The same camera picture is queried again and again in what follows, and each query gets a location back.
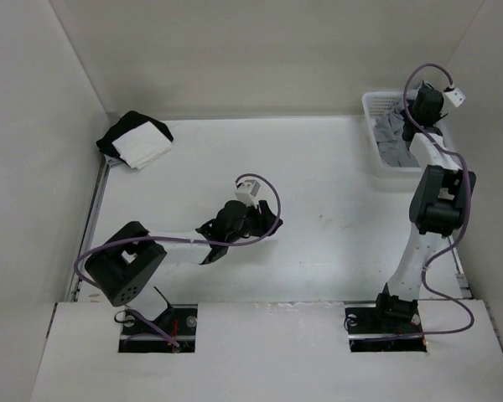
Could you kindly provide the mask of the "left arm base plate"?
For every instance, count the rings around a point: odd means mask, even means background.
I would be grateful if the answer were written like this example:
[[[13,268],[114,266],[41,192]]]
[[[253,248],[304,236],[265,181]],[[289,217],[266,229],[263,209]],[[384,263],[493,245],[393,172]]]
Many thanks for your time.
[[[197,305],[172,305],[166,307],[152,323],[177,341],[195,340],[198,323]],[[160,336],[147,323],[133,316],[128,309],[115,316],[115,322],[122,325],[122,335],[137,334]]]

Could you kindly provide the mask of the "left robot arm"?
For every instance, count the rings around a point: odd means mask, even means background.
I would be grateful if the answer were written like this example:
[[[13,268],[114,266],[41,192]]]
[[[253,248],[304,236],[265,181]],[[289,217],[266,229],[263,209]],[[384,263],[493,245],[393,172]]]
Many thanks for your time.
[[[87,259],[85,269],[114,307],[138,311],[144,326],[160,334],[169,329],[172,315],[167,309],[169,303],[160,300],[155,290],[157,269],[213,264],[225,257],[233,244],[273,235],[282,224],[266,200],[257,204],[230,200],[199,228],[159,240],[140,222],[131,221],[109,239],[112,247]]]

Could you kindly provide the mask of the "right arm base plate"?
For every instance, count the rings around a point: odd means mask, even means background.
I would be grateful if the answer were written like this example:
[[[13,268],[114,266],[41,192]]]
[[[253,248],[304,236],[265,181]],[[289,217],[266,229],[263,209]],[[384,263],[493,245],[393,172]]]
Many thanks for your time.
[[[347,307],[345,326],[349,335],[360,338],[416,336],[423,328],[410,320],[380,316],[374,307]]]

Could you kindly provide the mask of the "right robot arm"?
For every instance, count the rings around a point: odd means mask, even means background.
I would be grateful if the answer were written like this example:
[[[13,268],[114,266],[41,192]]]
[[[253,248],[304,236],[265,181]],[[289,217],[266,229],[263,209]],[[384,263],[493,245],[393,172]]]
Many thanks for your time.
[[[385,332],[413,321],[430,265],[452,250],[444,246],[447,238],[458,229],[465,231],[468,222],[476,176],[458,153],[446,148],[436,127],[443,118],[444,96],[426,83],[415,96],[402,96],[402,140],[423,175],[409,207],[407,246],[371,313],[374,325]]]

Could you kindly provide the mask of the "grey tank top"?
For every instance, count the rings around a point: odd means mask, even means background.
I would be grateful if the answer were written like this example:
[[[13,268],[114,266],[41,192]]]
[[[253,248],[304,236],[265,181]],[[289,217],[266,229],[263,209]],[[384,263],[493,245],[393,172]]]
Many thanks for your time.
[[[417,159],[402,139],[403,129],[404,105],[399,100],[376,120],[374,134],[381,159],[393,168],[419,168]]]

